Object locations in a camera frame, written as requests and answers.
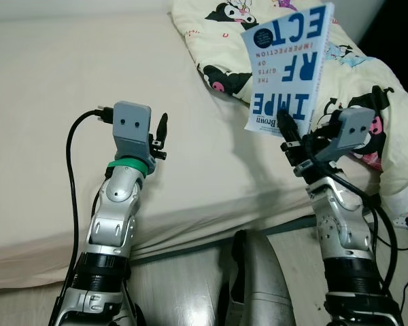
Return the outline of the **cream cartoon print blanket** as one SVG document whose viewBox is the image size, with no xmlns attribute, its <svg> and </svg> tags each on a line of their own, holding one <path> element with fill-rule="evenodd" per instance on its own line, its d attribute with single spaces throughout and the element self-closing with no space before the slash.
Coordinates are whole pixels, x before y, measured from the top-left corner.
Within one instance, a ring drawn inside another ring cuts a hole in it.
<svg viewBox="0 0 408 326">
<path fill-rule="evenodd" d="M 207 86 L 250 102 L 253 73 L 242 33 L 320 5 L 322 0 L 173 0 L 171 18 Z M 323 56 L 311 127 L 352 105 L 374 109 L 368 137 L 352 155 L 380 172 L 388 214 L 408 215 L 408 92 L 388 65 L 363 52 L 337 20 L 331 21 Z"/>
</svg>

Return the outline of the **white book blue letters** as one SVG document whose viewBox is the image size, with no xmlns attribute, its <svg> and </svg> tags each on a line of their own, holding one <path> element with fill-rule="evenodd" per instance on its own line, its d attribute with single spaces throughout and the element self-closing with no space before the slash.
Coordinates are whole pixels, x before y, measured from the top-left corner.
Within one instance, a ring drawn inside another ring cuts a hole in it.
<svg viewBox="0 0 408 326">
<path fill-rule="evenodd" d="M 252 68 L 246 130 L 279 137 L 277 118 L 286 113 L 300 134 L 310 131 L 334 11 L 321 4 L 242 33 Z"/>
</svg>

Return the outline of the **beige mattress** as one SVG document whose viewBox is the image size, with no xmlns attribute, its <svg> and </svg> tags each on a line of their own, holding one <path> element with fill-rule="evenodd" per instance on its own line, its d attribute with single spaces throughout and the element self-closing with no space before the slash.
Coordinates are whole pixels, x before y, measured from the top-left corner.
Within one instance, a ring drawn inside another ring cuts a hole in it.
<svg viewBox="0 0 408 326">
<path fill-rule="evenodd" d="M 311 214 L 282 140 L 245 130 L 247 106 L 210 90 L 167 14 L 0 22 L 0 289 L 65 278 L 73 214 L 65 139 L 119 101 L 169 115 L 132 256 L 164 257 Z"/>
</svg>

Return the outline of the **dark blue bed base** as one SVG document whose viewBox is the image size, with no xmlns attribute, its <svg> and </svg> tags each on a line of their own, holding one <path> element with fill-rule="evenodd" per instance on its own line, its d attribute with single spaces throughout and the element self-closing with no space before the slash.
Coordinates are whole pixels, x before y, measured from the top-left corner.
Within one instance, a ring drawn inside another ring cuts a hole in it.
<svg viewBox="0 0 408 326">
<path fill-rule="evenodd" d="M 263 235 L 265 236 L 269 236 L 288 231 L 312 228 L 313 226 L 315 226 L 315 217 L 313 215 L 303 215 L 303 217 L 298 217 L 297 219 L 294 219 L 292 221 L 287 221 L 287 223 L 262 229 L 261 233 L 263 233 Z M 130 265 L 137 266 L 142 264 L 154 263 L 154 261 L 160 261 L 172 257 L 180 257 L 180 255 L 187 255 L 190 253 L 195 253 L 197 251 L 204 251 L 205 249 L 210 249 L 213 247 L 220 247 L 230 242 L 232 242 L 232 237 L 217 239 L 213 242 L 203 243 L 186 249 L 177 249 L 176 251 L 170 251 L 167 253 L 160 253 L 158 255 L 153 255 L 152 257 L 136 258 L 130 261 Z"/>
</svg>

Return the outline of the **black wardrobe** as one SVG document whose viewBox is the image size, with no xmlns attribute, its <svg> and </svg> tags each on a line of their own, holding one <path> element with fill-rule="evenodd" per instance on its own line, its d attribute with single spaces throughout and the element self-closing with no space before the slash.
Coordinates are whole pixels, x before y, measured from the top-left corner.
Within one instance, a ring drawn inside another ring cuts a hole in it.
<svg viewBox="0 0 408 326">
<path fill-rule="evenodd" d="M 360 49 L 384 62 L 408 92 L 408 0 L 384 0 Z"/>
</svg>

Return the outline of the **grey robot right leg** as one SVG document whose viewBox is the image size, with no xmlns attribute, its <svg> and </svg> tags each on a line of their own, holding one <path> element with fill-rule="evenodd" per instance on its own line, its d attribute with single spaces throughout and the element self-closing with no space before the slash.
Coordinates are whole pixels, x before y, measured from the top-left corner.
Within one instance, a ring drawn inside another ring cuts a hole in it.
<svg viewBox="0 0 408 326">
<path fill-rule="evenodd" d="M 239 230 L 219 292 L 217 326 L 296 326 L 279 259 L 259 230 Z"/>
</svg>

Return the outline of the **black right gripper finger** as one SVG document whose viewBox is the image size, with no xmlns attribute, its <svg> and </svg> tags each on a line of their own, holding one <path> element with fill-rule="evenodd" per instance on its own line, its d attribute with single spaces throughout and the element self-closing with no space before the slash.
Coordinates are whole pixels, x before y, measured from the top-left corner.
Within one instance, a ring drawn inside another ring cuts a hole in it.
<svg viewBox="0 0 408 326">
<path fill-rule="evenodd" d="M 275 125 L 283 138 L 282 148 L 296 148 L 303 146 L 303 138 L 299 134 L 298 126 L 287 111 L 278 109 L 275 116 Z"/>
</svg>

